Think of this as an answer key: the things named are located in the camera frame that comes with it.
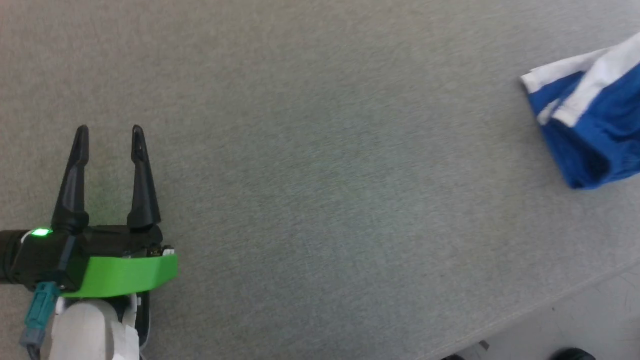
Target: white object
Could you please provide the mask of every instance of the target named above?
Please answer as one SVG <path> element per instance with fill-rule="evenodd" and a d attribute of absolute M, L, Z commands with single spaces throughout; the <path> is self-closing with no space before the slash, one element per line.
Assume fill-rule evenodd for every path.
<path fill-rule="evenodd" d="M 576 89 L 563 99 L 562 103 L 556 103 L 549 109 L 541 121 L 541 124 L 545 125 L 545 119 L 552 117 L 568 127 L 575 127 L 596 97 L 636 68 L 639 63 L 640 33 L 616 46 L 536 67 L 521 79 L 527 92 L 533 94 L 566 76 L 584 72 L 584 77 Z"/>
<path fill-rule="evenodd" d="M 132 294 L 120 322 L 104 300 L 81 300 L 66 308 L 66 299 L 58 299 L 49 360 L 139 360 L 137 306 Z"/>

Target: gray carpet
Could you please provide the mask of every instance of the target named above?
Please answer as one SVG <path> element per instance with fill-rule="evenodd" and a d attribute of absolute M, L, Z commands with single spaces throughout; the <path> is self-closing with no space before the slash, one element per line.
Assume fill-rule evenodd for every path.
<path fill-rule="evenodd" d="M 640 178 L 563 183 L 517 77 L 637 0 L 0 2 L 0 227 L 46 225 L 77 125 L 124 222 L 147 134 L 179 278 L 149 359 L 431 359 L 640 259 Z M 0 356 L 28 305 L 0 289 Z"/>

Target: folded fabric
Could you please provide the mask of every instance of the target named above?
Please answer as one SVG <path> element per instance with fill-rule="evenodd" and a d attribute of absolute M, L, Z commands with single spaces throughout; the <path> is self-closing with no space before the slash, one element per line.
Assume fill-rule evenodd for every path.
<path fill-rule="evenodd" d="M 593 189 L 640 172 L 640 33 L 522 76 L 564 179 Z"/>

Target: teal cable connector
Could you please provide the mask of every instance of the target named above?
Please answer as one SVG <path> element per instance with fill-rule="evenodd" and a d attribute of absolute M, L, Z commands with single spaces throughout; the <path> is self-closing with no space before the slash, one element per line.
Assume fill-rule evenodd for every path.
<path fill-rule="evenodd" d="M 27 348 L 30 355 L 32 352 L 37 352 L 39 356 L 40 347 L 47 332 L 47 323 L 56 309 L 58 297 L 60 297 L 60 289 L 55 282 L 40 282 L 36 286 L 31 306 L 24 318 L 26 329 L 20 337 L 20 345 Z"/>

